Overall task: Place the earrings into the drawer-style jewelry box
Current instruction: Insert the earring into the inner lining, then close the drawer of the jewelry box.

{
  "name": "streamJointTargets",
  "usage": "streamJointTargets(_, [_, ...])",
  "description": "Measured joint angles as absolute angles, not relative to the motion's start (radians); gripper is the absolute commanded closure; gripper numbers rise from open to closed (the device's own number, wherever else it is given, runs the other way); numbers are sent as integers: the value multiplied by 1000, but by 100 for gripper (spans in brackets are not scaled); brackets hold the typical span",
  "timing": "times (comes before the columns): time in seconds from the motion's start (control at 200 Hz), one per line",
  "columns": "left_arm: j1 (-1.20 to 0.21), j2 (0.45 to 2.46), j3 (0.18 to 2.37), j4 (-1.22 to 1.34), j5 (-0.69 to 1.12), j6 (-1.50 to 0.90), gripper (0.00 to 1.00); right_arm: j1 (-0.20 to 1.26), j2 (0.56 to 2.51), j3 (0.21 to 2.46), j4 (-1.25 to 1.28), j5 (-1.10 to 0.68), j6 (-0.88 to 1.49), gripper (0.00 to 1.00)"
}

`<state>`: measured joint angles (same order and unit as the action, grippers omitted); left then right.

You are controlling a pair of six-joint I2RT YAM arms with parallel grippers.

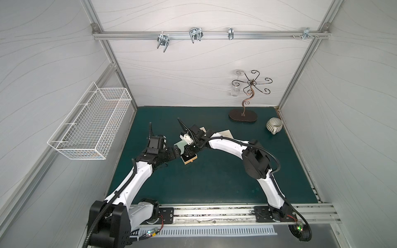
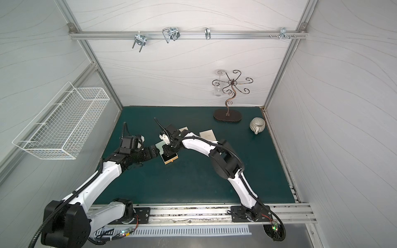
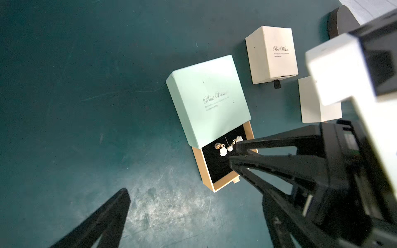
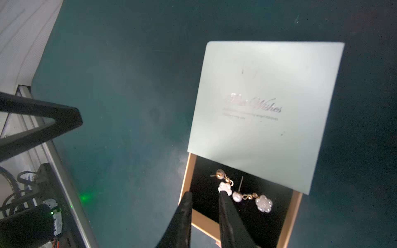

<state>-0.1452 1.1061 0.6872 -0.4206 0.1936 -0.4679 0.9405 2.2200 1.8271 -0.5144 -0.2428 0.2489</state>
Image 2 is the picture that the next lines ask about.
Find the mint green jewelry box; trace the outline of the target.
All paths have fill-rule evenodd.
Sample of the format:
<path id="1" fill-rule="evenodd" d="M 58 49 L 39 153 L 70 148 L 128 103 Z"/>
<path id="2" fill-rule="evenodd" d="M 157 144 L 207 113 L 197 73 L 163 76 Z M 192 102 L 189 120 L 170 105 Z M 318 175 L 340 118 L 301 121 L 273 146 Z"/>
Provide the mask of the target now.
<path id="1" fill-rule="evenodd" d="M 178 155 L 177 154 L 172 154 L 170 156 L 166 155 L 163 150 L 164 145 L 166 145 L 166 143 L 164 141 L 161 141 L 156 144 L 156 147 L 159 149 L 159 155 L 161 156 L 164 164 L 167 165 L 178 159 Z"/>

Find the cream drawer jewelry box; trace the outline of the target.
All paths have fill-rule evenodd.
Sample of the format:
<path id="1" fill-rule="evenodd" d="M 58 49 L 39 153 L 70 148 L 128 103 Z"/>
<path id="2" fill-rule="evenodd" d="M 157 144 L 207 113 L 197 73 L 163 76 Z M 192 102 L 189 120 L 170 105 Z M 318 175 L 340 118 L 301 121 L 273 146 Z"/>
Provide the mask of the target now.
<path id="1" fill-rule="evenodd" d="M 213 130 L 207 130 L 207 131 L 200 132 L 200 137 L 204 138 L 206 140 L 209 140 L 209 141 L 214 141 L 214 142 L 217 141 Z"/>

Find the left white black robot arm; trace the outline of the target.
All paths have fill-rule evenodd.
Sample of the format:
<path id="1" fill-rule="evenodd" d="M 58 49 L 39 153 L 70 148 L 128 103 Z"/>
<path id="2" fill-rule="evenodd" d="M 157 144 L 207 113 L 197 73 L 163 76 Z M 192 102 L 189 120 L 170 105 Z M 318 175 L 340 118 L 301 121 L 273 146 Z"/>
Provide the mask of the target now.
<path id="1" fill-rule="evenodd" d="M 87 241 L 103 245 L 106 240 L 94 238 L 93 233 L 113 221 L 137 223 L 139 216 L 133 202 L 117 198 L 105 207 L 90 212 L 98 196 L 132 165 L 140 165 L 158 157 L 155 145 L 144 146 L 144 137 L 130 135 L 123 124 L 120 147 L 105 160 L 101 159 L 95 173 L 64 199 L 53 200 L 44 209 L 43 222 L 33 235 L 29 247 L 38 241 L 54 248 L 81 248 Z"/>

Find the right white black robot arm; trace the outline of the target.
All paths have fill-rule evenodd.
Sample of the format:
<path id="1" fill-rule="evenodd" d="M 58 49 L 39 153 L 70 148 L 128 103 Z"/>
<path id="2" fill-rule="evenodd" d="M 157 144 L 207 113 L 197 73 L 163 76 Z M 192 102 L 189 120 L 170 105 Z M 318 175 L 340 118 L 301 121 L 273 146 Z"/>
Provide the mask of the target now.
<path id="1" fill-rule="evenodd" d="M 161 129 L 159 137 L 165 142 L 162 146 L 164 155 L 172 157 L 182 149 L 190 149 L 209 157 L 215 172 L 229 181 L 236 191 L 249 221 L 256 222 L 262 217 L 274 221 L 271 217 L 273 212 L 265 209 L 265 205 L 249 186 L 244 176 L 243 161 L 226 140 L 211 141 L 189 130 L 180 131 L 172 125 L 164 127 L 157 118 L 154 120 Z"/>

